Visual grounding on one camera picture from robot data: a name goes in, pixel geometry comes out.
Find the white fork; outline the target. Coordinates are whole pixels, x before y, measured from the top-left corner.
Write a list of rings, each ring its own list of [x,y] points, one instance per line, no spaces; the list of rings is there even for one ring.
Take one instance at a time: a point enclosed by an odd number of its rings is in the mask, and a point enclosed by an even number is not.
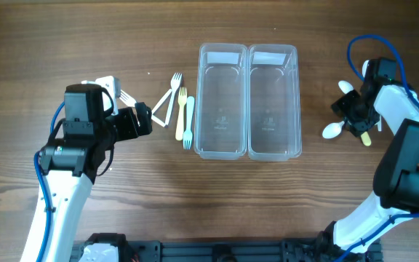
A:
[[[172,94],[169,96],[169,105],[168,105],[168,108],[167,108],[167,114],[166,114],[165,121],[163,122],[162,120],[160,120],[158,117],[156,117],[152,113],[152,119],[155,121],[155,123],[157,123],[158,125],[160,125],[162,127],[167,127],[167,125],[169,124],[170,117],[172,115],[172,109],[173,109],[173,106],[174,106],[175,94],[181,86],[182,76],[183,75],[181,73],[176,72],[173,75],[173,77],[170,81],[170,89],[172,89]]]
[[[121,90],[119,99],[128,107],[133,107],[134,108],[135,104],[137,103],[136,99],[131,97],[124,90]]]

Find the yellow plastic spoon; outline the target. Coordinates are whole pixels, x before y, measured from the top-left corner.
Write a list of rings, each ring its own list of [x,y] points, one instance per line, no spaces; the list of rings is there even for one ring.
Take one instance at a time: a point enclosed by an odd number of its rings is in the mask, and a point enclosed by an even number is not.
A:
[[[362,142],[363,142],[363,144],[364,144],[365,146],[371,146],[372,141],[371,141],[371,139],[370,139],[370,137],[369,137],[368,132],[363,132],[363,133],[360,135],[360,138],[361,138],[361,140],[362,140]]]

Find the white spoon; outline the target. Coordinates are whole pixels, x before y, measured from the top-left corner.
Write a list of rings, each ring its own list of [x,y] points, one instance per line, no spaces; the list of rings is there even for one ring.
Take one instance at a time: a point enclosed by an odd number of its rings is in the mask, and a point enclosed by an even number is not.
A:
[[[339,134],[341,134],[343,125],[345,124],[344,121],[341,122],[333,122],[328,124],[322,131],[322,137],[325,139],[333,139]]]
[[[347,94],[354,90],[353,86],[349,82],[344,80],[339,81],[338,86],[344,94]]]

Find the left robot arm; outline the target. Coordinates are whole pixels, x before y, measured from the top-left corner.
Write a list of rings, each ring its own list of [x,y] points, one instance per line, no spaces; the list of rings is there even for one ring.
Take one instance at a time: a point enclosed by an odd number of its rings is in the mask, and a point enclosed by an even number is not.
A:
[[[152,112],[143,102],[118,109],[105,87],[67,86],[47,143],[33,156],[39,182],[36,211],[22,261],[69,261],[81,212],[100,166],[110,167],[115,144],[148,135]]]

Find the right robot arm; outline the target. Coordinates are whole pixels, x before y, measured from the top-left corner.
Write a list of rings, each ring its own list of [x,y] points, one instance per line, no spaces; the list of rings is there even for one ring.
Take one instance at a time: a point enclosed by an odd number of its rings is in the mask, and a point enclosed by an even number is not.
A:
[[[373,178],[372,193],[347,217],[332,223],[330,250],[342,259],[365,253],[393,227],[419,218],[419,100],[395,79],[396,61],[380,57],[362,67],[363,84],[331,106],[359,137],[384,120],[394,138]]]

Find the left clear plastic container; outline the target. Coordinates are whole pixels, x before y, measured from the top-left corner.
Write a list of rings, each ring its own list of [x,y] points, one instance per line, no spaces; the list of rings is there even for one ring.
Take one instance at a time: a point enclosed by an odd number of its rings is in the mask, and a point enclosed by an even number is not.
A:
[[[247,150],[247,47],[205,43],[199,50],[194,151],[236,160]]]

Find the clear plastic container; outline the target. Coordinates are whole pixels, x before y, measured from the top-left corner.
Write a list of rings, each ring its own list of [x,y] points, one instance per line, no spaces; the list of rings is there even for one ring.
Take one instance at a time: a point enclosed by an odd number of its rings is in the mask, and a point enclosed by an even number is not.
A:
[[[247,150],[247,47],[205,43],[199,50],[194,151],[236,160]]]
[[[301,155],[299,66],[296,47],[250,47],[249,158],[285,162]]]

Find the right clear plastic container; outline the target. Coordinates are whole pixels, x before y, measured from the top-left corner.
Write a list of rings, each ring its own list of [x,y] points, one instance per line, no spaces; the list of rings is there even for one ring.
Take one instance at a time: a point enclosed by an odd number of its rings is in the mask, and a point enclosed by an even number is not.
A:
[[[250,47],[249,158],[285,162],[301,155],[299,66],[296,47]]]

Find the yellow plastic fork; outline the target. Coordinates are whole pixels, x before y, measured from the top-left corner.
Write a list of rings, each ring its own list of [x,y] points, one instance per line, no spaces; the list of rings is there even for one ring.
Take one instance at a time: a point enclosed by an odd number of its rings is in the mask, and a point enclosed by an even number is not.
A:
[[[177,102],[179,105],[179,111],[177,116],[177,126],[175,132],[175,139],[182,140],[183,133],[184,133],[184,108],[187,103],[187,89],[185,87],[181,87],[179,91],[179,95],[177,98]]]

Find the light blue plastic fork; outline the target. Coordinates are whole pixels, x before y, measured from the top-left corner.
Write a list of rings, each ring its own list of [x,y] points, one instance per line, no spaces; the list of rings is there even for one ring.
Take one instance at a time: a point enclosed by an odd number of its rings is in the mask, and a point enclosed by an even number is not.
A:
[[[186,122],[185,122],[185,131],[183,133],[183,148],[185,150],[190,150],[193,133],[191,131],[192,121],[193,121],[193,110],[195,106],[195,98],[193,96],[188,97],[186,104]]]

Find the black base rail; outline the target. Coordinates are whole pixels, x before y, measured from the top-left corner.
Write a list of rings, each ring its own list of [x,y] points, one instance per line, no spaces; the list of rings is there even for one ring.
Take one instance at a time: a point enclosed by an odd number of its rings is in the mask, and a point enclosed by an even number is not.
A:
[[[93,234],[76,243],[71,261],[336,261],[344,250],[326,238],[278,241],[160,242],[127,241],[124,234]]]

